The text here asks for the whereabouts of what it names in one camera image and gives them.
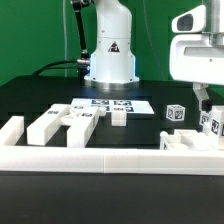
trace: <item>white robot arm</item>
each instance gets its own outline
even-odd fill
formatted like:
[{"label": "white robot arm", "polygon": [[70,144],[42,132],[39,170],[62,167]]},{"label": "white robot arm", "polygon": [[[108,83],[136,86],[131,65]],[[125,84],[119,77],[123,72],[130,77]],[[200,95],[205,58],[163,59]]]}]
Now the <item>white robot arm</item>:
[{"label": "white robot arm", "polygon": [[106,89],[138,86],[139,78],[135,76],[135,56],[130,50],[132,24],[130,11],[118,0],[73,0],[73,2],[78,2],[80,8],[94,2],[97,11],[97,48],[91,55],[90,73],[84,77],[85,83]]},{"label": "white robot arm", "polygon": [[195,83],[203,109],[203,102],[209,102],[204,83],[224,85],[224,1],[203,0],[201,6],[176,17],[172,29],[183,34],[171,43],[170,73],[175,80]]}]

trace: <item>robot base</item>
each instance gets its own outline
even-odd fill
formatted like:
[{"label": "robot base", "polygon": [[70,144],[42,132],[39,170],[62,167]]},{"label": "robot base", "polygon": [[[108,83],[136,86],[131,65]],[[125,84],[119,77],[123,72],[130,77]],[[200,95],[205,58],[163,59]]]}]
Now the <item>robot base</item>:
[{"label": "robot base", "polygon": [[84,84],[86,86],[108,90],[137,89],[139,87],[139,78],[135,78],[135,80],[128,83],[108,83],[108,82],[97,82],[94,80],[90,80],[88,76],[85,76]]}]

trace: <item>black table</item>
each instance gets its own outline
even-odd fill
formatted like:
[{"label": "black table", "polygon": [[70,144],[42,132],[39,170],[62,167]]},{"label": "black table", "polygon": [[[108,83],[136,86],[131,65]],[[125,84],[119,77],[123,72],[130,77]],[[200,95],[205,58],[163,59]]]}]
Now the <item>black table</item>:
[{"label": "black table", "polygon": [[[215,104],[223,98],[212,90]],[[105,91],[83,87],[75,78],[18,77],[0,88],[0,127],[23,115],[25,127],[52,104],[73,98],[147,100],[154,115],[128,114],[127,127],[111,127],[101,118],[87,147],[158,149],[159,133],[199,126],[192,84],[142,82],[139,89]],[[186,107],[183,122],[166,119],[166,106]],[[48,146],[65,146],[62,127]],[[17,145],[26,146],[26,133]],[[215,176],[0,173],[0,223],[181,223],[221,224],[224,178]]]},{"label": "black table", "polygon": [[[215,104],[223,99],[209,90]],[[155,114],[128,114],[127,127],[112,127],[108,113],[99,123],[87,147],[150,148],[158,149],[161,131],[196,129],[200,113],[191,83],[141,82],[140,88],[125,91],[107,91],[84,87],[76,78],[29,77],[15,78],[0,88],[0,127],[13,115],[25,118],[29,126],[52,104],[71,104],[73,98],[144,100],[149,101]],[[183,122],[166,119],[167,105],[180,104],[186,108]],[[48,142],[47,146],[66,146],[66,127]],[[26,145],[26,133],[17,145]]]}]

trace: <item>green backdrop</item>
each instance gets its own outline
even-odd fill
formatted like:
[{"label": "green backdrop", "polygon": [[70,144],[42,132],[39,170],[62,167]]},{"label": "green backdrop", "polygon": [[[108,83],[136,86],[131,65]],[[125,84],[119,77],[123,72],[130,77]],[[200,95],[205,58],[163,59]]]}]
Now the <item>green backdrop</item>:
[{"label": "green backdrop", "polygon": [[[132,52],[136,74],[142,80],[172,80],[169,46],[171,21],[201,3],[200,0],[120,0],[133,15]],[[67,1],[68,56],[80,55],[74,12]],[[96,46],[95,7],[82,11],[89,52]],[[63,0],[7,0],[0,7],[0,85],[20,75],[64,59]],[[62,71],[42,75],[63,76]],[[69,71],[76,76],[76,71]],[[224,87],[216,87],[224,95]]]}]

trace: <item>warning triangle label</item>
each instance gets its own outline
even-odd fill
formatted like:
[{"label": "warning triangle label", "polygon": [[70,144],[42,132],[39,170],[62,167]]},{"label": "warning triangle label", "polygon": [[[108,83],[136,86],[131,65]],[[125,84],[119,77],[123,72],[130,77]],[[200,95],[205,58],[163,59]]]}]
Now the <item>warning triangle label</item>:
[{"label": "warning triangle label", "polygon": [[120,52],[120,50],[119,50],[119,48],[118,48],[118,46],[117,46],[116,41],[114,41],[114,43],[113,43],[112,46],[110,47],[109,52],[116,52],[116,53],[119,53],[119,52]]}]

